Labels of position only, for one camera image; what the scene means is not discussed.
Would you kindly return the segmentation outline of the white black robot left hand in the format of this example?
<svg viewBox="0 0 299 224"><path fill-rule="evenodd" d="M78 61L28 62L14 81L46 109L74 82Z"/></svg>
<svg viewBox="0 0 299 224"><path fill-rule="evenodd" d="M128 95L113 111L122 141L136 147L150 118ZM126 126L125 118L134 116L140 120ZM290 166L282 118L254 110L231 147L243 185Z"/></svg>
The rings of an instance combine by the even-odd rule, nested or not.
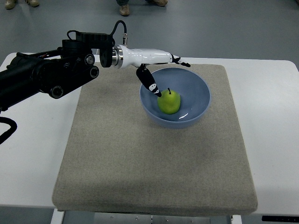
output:
<svg viewBox="0 0 299 224"><path fill-rule="evenodd" d="M130 65L135 66L137 68L136 75L142 85L158 97L161 97L162 94L154 80L154 77L146 66L168 63L175 63L185 67L190 67L190 64L181 57L163 50L129 49L124 45L118 45L113 50L112 65L118 69L124 69Z"/></svg>

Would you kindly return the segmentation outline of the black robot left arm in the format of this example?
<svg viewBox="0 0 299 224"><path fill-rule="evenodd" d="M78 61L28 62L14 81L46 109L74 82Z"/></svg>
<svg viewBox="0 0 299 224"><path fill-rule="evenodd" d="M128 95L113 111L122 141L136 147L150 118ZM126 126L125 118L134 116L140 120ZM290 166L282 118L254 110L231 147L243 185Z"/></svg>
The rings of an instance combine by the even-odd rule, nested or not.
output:
<svg viewBox="0 0 299 224"><path fill-rule="evenodd" d="M75 31L76 38L62 41L56 50L35 54L18 52L0 73L0 110L39 93L61 98L99 75L92 50L98 49L100 64L116 63L115 31L110 34Z"/></svg>

